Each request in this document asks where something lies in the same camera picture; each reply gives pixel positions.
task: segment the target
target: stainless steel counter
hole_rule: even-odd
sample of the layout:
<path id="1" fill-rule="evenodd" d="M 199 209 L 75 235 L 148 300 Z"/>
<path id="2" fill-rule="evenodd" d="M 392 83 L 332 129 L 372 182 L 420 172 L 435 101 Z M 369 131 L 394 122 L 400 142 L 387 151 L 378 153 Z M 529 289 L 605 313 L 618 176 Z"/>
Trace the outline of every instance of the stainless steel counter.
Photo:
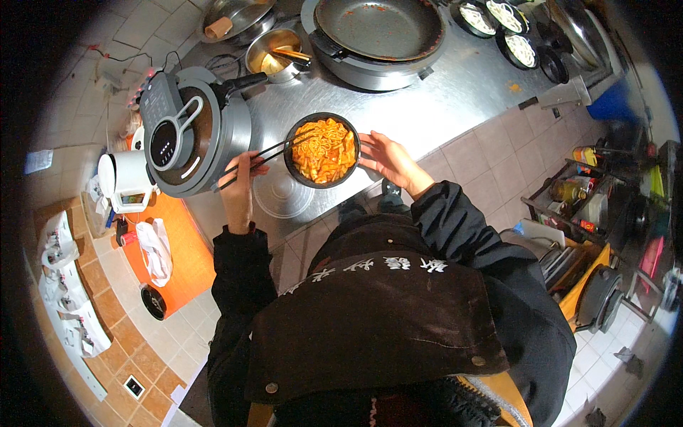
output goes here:
<path id="1" fill-rule="evenodd" d="M 301 7 L 300 2 L 292 3 Z M 286 7 L 296 10 L 297 5 Z M 554 86 L 540 69 L 522 71 L 513 67 L 494 39 L 471 36 L 453 22 L 448 9 L 441 11 L 449 19 L 448 45 L 432 67 L 434 74 L 424 81 L 393 92 L 369 92 L 344 83 L 314 60 L 311 70 L 295 80 L 244 91 L 251 112 L 251 149 L 270 147 L 282 141 L 302 117 L 328 111 L 349 119 L 359 132 L 376 130 L 386 134 L 403 144 L 414 159 L 420 159 L 454 137 Z M 288 26 L 301 36 L 304 52 L 313 53 L 301 24 Z M 200 43 L 182 63 L 186 67 L 204 66 L 219 53 L 233 52 L 227 44 Z M 521 90 L 511 89 L 513 85 Z M 343 184 L 315 190 L 310 206 L 292 219 L 270 217 L 254 202 L 254 221 L 268 233 L 269 241 L 277 244 L 380 178 L 373 171 L 356 168 Z M 185 202 L 207 241 L 221 233 L 225 212 L 218 194 L 202 193 Z"/>

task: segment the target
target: white noodles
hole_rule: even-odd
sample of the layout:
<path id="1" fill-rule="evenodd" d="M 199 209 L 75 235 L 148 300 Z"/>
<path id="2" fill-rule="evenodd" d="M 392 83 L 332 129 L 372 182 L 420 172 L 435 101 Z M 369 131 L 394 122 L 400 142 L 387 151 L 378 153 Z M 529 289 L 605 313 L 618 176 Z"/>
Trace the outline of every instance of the white noodles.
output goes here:
<path id="1" fill-rule="evenodd" d="M 516 33 L 522 32 L 522 24 L 514 17 L 512 6 L 507 3 L 496 3 L 495 1 L 488 0 L 486 7 L 506 28 Z"/>
<path id="2" fill-rule="evenodd" d="M 510 48 L 515 58 L 519 59 L 519 62 L 529 68 L 536 65 L 536 52 L 533 51 L 526 38 L 522 36 L 505 36 L 505 43 L 507 43 L 507 47 Z"/>
<path id="3" fill-rule="evenodd" d="M 484 19 L 482 13 L 479 11 L 479 8 L 476 6 L 470 3 L 462 4 L 460 5 L 460 14 L 469 25 L 478 29 L 482 33 L 489 34 L 491 36 L 496 34 L 496 30 L 491 27 L 486 19 Z"/>

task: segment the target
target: hand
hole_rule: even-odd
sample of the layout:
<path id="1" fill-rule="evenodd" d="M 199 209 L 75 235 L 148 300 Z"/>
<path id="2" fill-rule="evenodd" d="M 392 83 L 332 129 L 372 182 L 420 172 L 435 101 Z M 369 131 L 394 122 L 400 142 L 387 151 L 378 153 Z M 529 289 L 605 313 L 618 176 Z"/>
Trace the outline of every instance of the hand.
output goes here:
<path id="1" fill-rule="evenodd" d="M 361 151 L 373 159 L 359 158 L 358 163 L 382 174 L 399 187 L 406 189 L 413 200 L 418 200 L 433 184 L 434 180 L 410 158 L 406 148 L 374 130 L 370 135 L 358 134 Z"/>
<path id="2" fill-rule="evenodd" d="M 227 171 L 234 165 L 239 164 L 237 170 L 224 175 L 218 180 L 220 186 L 237 175 L 237 181 L 221 190 L 221 199 L 223 199 L 223 207 L 225 207 L 225 213 L 227 214 L 227 229 L 232 234 L 249 233 L 249 223 L 253 216 L 251 183 L 257 175 L 265 175 L 270 169 L 270 166 L 260 165 L 250 171 L 252 165 L 263 160 L 262 157 L 252 158 L 256 154 L 258 154 L 258 151 L 246 151 L 233 158 L 227 164 L 225 170 Z"/>

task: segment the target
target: jacket button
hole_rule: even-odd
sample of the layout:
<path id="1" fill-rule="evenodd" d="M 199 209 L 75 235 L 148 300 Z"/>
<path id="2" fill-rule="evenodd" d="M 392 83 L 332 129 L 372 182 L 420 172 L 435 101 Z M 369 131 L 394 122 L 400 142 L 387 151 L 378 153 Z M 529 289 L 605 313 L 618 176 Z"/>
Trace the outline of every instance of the jacket button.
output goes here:
<path id="1" fill-rule="evenodd" d="M 483 357 L 474 356 L 472 357 L 472 364 L 474 366 L 484 366 L 486 365 L 486 360 Z"/>

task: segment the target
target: white kettle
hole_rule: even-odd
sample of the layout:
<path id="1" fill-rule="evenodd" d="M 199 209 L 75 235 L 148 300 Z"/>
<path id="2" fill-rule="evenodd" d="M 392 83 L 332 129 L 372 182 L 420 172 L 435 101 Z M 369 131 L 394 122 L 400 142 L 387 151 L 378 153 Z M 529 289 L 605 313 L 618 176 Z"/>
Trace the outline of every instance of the white kettle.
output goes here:
<path id="1" fill-rule="evenodd" d="M 98 164 L 102 194 L 116 213 L 142 212 L 156 185 L 150 182 L 144 151 L 103 154 Z"/>

